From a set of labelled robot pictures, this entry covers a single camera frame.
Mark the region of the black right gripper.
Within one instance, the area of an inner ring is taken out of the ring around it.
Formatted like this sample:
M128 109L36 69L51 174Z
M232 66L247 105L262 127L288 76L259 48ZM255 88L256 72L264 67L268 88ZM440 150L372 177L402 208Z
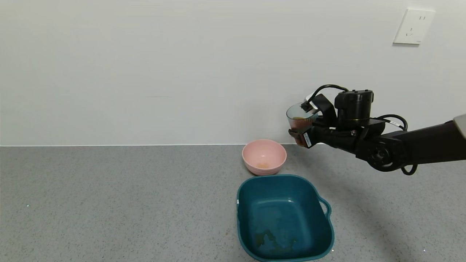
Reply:
M305 143L307 148L318 144L325 144L333 148L347 148L351 147L353 143L352 131L337 130L336 122L328 121L323 116L317 117L310 126L302 131L301 134L299 129L288 130L288 134L298 146L304 146Z

